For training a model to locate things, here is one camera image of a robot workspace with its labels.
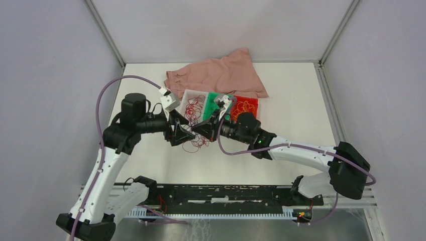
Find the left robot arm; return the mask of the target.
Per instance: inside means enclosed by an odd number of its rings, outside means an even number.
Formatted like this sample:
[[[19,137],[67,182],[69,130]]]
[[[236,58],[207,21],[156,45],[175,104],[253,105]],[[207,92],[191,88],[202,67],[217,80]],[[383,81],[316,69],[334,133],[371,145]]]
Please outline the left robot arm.
[[[143,134],[163,133],[172,146],[193,140],[185,130],[188,124],[176,111],[180,102],[167,91],[160,98],[162,110],[149,112],[150,102],[141,93],[130,93],[121,102],[121,112],[101,135],[95,167],[76,204],[56,220],[57,226],[70,235],[70,240],[111,240],[119,222],[138,204],[152,204],[158,198],[157,182],[138,176],[112,202],[108,197],[122,167]]]

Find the red plastic bin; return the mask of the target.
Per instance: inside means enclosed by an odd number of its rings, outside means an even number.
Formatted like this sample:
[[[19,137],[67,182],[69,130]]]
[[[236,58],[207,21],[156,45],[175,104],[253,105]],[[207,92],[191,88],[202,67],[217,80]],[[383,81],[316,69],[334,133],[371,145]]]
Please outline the red plastic bin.
[[[236,121],[238,116],[245,112],[250,112],[257,117],[258,99],[234,95],[237,102],[231,108],[230,120]]]

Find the pink cloth shorts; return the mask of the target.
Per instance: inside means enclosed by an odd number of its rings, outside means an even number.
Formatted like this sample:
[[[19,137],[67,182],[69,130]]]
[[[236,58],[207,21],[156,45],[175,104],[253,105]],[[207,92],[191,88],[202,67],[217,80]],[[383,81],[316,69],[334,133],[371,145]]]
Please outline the pink cloth shorts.
[[[179,98],[183,98],[187,89],[250,98],[269,96],[253,66],[248,48],[240,48],[220,59],[209,58],[167,71],[164,84]]]

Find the translucent white bin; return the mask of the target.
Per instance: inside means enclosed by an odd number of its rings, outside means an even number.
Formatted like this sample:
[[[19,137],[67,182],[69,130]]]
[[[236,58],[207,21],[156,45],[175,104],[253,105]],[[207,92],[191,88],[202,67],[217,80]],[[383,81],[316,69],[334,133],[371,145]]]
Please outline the translucent white bin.
[[[202,121],[204,101],[208,92],[197,90],[185,90],[178,112],[189,120],[189,125],[194,126]]]

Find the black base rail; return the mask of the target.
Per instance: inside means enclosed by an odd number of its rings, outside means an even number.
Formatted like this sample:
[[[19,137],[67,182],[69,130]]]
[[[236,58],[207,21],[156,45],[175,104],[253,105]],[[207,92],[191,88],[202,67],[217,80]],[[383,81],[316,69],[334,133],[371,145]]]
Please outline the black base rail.
[[[138,204],[163,214],[266,214],[288,207],[323,206],[321,196],[307,198],[290,186],[162,184],[151,181]]]

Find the green plastic bin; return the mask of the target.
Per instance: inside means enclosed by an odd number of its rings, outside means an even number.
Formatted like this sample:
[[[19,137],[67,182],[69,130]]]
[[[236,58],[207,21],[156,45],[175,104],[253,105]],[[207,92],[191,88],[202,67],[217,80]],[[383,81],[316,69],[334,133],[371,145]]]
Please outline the green plastic bin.
[[[211,114],[216,110],[220,109],[221,107],[217,105],[215,100],[219,96],[222,98],[225,94],[222,93],[215,93],[215,92],[209,92],[207,95],[207,98],[204,101],[204,111],[202,115],[202,120],[205,121],[210,118]]]

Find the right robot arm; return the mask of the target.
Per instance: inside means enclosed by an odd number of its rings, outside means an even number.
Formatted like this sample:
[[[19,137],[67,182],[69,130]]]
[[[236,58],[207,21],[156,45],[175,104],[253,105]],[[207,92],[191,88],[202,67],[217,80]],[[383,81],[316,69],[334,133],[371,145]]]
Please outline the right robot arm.
[[[333,193],[360,200],[365,186],[376,182],[369,172],[370,164],[350,143],[339,142],[331,147],[293,142],[262,129],[261,122],[250,112],[230,121],[215,110],[209,119],[191,125],[190,129],[210,142],[220,143],[220,138],[225,137],[248,145],[245,151],[227,152],[229,156],[251,154],[258,159],[290,161],[319,170],[319,174],[295,179],[290,199],[297,205]]]

